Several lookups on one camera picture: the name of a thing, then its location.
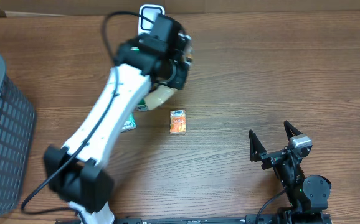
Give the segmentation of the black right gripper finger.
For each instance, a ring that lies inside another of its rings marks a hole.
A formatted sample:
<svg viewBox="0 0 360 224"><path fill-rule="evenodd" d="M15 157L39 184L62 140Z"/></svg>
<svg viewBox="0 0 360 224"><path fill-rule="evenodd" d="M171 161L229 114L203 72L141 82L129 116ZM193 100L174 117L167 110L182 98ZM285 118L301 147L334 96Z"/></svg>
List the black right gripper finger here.
<svg viewBox="0 0 360 224"><path fill-rule="evenodd" d="M290 140L292 137L301 135L302 132L297 130L289 121L284 121L284 128L287 134L288 140Z"/></svg>
<svg viewBox="0 0 360 224"><path fill-rule="evenodd" d="M250 140L250 160L252 162L261 161L262 157L266 155L267 151L263 147L257 135L252 130L249 131L249 140Z"/></svg>

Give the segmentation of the green lid jar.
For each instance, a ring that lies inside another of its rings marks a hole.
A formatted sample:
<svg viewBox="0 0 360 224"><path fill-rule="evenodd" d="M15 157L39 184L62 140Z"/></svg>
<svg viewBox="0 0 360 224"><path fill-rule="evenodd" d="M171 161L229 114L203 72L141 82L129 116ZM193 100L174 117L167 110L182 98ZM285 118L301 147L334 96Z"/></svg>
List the green lid jar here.
<svg viewBox="0 0 360 224"><path fill-rule="evenodd" d="M141 112L145 112L148 111L148 105L146 104L145 100L142 99L137 105L136 105L136 110L137 111L141 111Z"/></svg>

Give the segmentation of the orange tissue packet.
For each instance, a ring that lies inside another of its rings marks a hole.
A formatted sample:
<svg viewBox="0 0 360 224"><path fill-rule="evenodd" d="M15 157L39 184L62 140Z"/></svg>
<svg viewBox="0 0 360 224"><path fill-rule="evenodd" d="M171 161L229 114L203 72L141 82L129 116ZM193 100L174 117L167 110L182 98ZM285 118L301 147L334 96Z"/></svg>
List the orange tissue packet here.
<svg viewBox="0 0 360 224"><path fill-rule="evenodd" d="M186 133L186 111L174 110L170 111L170 134Z"/></svg>

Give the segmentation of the teal tissue packet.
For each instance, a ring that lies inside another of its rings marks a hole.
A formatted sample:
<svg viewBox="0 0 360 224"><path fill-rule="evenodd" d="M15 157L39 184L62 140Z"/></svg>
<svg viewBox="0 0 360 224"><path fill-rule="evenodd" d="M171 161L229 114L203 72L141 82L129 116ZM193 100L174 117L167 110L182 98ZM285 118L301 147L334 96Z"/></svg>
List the teal tissue packet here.
<svg viewBox="0 0 360 224"><path fill-rule="evenodd" d="M121 132L126 132L126 131L131 131L133 129L136 129L136 121L135 121L135 118L133 116L133 113L131 113L128 117L128 119L125 121L122 129L121 129Z"/></svg>

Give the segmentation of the clear snack bag brown label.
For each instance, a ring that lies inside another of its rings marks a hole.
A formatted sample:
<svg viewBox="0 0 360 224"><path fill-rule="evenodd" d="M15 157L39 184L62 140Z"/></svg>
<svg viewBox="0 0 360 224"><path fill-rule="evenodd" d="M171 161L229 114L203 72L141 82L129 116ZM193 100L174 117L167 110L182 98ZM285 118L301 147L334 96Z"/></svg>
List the clear snack bag brown label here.
<svg viewBox="0 0 360 224"><path fill-rule="evenodd" d="M149 110L153 110L169 100L176 92L175 88L160 85L144 97L144 102Z"/></svg>

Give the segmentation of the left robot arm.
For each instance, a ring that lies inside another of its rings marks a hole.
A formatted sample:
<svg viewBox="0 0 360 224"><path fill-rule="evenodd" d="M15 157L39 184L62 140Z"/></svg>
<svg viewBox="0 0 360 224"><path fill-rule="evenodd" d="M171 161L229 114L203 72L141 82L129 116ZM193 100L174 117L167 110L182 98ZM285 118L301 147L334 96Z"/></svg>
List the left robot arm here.
<svg viewBox="0 0 360 224"><path fill-rule="evenodd" d="M97 102L61 148L44 154L45 181L80 223L113 223L108 201L114 181L104 170L126 120L138 103L149 110L184 88L192 64L191 38L171 17L159 14L150 31L119 45Z"/></svg>

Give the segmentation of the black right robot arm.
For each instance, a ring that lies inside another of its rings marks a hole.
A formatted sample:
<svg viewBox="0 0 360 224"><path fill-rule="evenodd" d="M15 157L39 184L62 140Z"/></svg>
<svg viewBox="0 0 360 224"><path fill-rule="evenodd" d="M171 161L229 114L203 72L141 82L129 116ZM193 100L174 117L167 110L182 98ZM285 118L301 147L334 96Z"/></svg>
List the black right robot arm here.
<svg viewBox="0 0 360 224"><path fill-rule="evenodd" d="M255 215L246 215L246 223L331 223L328 208L331 182L322 175L305 176L300 166L313 147L312 140L297 130L289 121L284 121L288 144L281 150L268 153L257 135L250 130L250 160L261 162L262 169L273 169L283 190L262 205ZM288 207L280 207L275 214L264 215L264 210L278 197L285 194Z"/></svg>

